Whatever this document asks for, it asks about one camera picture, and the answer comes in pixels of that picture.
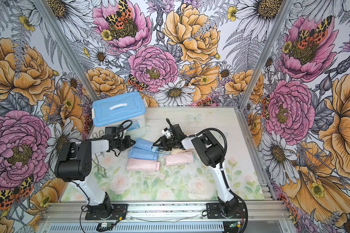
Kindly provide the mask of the blue umbrella sleeve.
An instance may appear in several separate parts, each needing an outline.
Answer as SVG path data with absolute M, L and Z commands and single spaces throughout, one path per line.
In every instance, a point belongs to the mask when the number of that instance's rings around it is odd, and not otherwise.
M 128 158 L 157 161 L 159 154 L 156 152 L 143 150 L 139 148 L 132 148 L 128 153 Z
M 133 148 L 147 150 L 147 151 L 151 151 L 151 152 L 158 152 L 159 151 L 158 147 L 154 146 L 152 142 L 147 141 L 147 140 L 142 139 L 142 138 L 137 138 L 135 140 L 135 144 L 134 144 Z

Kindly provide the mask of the pink umbrella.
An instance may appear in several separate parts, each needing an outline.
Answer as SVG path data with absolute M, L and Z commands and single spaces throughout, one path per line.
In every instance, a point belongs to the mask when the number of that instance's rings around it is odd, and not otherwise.
M 175 165 L 182 165 L 182 164 L 188 164 L 193 162 L 194 162 L 193 153 L 191 151 L 186 151 L 182 153 L 166 155 L 165 166 L 166 167 L 175 166 Z
M 127 171 L 159 171 L 160 170 L 160 162 L 155 160 L 141 160 L 129 158 L 127 167 Z

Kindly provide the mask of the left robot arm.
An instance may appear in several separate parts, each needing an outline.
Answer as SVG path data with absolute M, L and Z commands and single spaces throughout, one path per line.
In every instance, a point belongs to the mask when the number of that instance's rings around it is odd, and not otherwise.
M 86 219 L 109 219 L 113 206 L 109 195 L 103 191 L 91 175 L 92 155 L 112 150 L 124 151 L 135 145 L 130 136 L 117 138 L 103 136 L 80 143 L 65 143 L 59 152 L 54 173 L 57 178 L 73 184 L 86 198 Z

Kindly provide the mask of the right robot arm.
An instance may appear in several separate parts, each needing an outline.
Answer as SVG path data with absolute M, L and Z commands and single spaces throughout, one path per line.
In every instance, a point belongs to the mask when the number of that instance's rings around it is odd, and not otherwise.
M 162 130 L 162 137 L 153 146 L 161 151 L 195 150 L 201 162 L 209 167 L 213 175 L 222 216 L 231 217 L 234 214 L 241 201 L 232 191 L 225 172 L 227 138 L 222 131 L 206 128 L 199 133 L 186 135 L 178 124 L 170 124 L 169 128 Z

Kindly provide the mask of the blue lidded plastic storage box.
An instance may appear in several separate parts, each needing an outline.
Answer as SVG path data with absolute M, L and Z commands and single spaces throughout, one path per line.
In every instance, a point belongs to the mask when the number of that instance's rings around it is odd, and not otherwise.
M 137 91 L 98 100 L 92 104 L 93 124 L 95 127 L 118 126 L 131 120 L 127 131 L 144 128 L 146 108 L 146 101 Z

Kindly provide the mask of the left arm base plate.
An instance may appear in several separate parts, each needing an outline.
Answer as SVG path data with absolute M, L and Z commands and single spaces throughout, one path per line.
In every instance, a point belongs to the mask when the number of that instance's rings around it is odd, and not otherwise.
M 122 220 L 126 217 L 127 208 L 127 204 L 111 204 L 109 207 L 88 205 L 85 220 Z

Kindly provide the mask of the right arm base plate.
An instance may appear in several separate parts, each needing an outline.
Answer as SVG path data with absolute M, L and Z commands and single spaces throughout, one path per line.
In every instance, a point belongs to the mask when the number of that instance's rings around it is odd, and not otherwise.
M 208 219 L 243 219 L 246 217 L 247 207 L 240 203 L 237 207 L 225 207 L 221 203 L 206 203 L 206 211 L 202 213 Z

